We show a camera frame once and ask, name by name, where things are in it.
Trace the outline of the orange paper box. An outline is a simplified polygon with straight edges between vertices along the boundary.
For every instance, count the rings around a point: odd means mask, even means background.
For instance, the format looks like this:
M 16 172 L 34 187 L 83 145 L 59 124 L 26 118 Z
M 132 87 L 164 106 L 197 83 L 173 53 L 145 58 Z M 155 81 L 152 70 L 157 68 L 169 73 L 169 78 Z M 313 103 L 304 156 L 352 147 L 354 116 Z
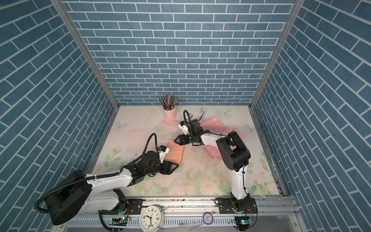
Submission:
M 166 154 L 164 160 L 180 165 L 185 146 L 178 145 L 174 142 L 174 140 L 170 140 L 167 148 L 169 149 L 169 152 Z

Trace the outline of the toothpaste tube packet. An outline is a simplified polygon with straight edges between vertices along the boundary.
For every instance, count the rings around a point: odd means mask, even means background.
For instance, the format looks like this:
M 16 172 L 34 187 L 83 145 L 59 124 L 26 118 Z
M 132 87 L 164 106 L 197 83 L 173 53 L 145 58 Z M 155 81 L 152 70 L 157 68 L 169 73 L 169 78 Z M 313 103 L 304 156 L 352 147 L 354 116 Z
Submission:
M 206 111 L 207 111 L 207 109 L 204 108 L 204 107 L 202 107 L 200 109 L 199 114 L 197 116 L 197 120 L 198 120 L 199 123 L 203 123 L 204 122 Z

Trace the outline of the pink paper box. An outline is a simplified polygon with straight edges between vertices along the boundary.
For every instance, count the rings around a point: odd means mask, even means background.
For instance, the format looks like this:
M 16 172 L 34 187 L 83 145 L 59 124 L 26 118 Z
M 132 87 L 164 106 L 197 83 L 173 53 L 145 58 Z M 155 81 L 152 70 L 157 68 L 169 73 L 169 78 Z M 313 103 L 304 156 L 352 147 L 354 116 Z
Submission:
M 200 126 L 204 131 L 209 130 L 211 132 L 210 135 L 212 137 L 216 137 L 215 140 L 219 139 L 221 137 L 221 134 L 227 135 L 232 131 L 236 132 L 242 140 L 244 139 L 244 136 L 237 129 L 231 130 L 229 127 L 226 127 L 221 121 L 218 121 L 215 117 L 204 121 L 200 124 Z M 211 159 L 222 160 L 222 156 L 216 143 L 214 143 L 214 145 L 205 145 L 203 150 Z

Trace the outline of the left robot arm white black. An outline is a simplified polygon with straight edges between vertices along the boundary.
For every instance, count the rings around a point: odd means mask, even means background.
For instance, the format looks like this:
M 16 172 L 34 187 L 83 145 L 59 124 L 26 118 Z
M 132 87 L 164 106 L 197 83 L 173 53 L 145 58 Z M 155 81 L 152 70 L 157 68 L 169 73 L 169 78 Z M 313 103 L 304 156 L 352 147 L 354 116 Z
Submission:
M 49 214 L 53 225 L 61 225 L 86 212 L 108 211 L 124 215 L 129 203 L 122 188 L 136 185 L 146 176 L 171 175 L 178 164 L 164 160 L 163 151 L 149 151 L 120 170 L 98 175 L 74 171 L 34 204 L 38 213 Z

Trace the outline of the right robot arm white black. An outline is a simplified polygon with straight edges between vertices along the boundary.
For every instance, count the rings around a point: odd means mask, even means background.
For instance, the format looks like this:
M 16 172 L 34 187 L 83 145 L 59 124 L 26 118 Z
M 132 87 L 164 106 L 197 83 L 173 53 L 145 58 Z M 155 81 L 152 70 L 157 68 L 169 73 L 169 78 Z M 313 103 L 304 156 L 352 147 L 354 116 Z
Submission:
M 245 167 L 249 164 L 251 154 L 237 132 L 228 134 L 214 133 L 203 130 L 199 122 L 181 121 L 178 127 L 183 131 L 175 139 L 181 146 L 198 143 L 199 146 L 213 146 L 219 149 L 222 160 L 231 170 L 232 189 L 231 201 L 237 206 L 246 205 L 250 201 L 250 194 L 245 181 Z

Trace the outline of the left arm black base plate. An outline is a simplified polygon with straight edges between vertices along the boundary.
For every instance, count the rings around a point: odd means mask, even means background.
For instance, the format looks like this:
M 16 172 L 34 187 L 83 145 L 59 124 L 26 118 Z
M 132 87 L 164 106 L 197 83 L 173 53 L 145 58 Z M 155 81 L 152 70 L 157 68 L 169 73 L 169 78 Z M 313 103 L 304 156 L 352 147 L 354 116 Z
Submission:
M 143 199 L 127 199 L 120 202 L 113 210 L 102 210 L 102 215 L 139 215 L 142 210 Z

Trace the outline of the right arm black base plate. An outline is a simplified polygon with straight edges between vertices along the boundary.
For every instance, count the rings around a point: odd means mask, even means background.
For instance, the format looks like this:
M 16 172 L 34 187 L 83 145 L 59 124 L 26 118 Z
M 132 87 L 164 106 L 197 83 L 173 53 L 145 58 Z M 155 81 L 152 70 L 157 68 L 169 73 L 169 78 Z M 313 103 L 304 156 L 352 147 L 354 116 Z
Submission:
M 241 200 L 236 198 L 216 198 L 214 203 L 218 206 L 220 214 L 256 214 L 258 212 L 254 198 L 247 196 Z

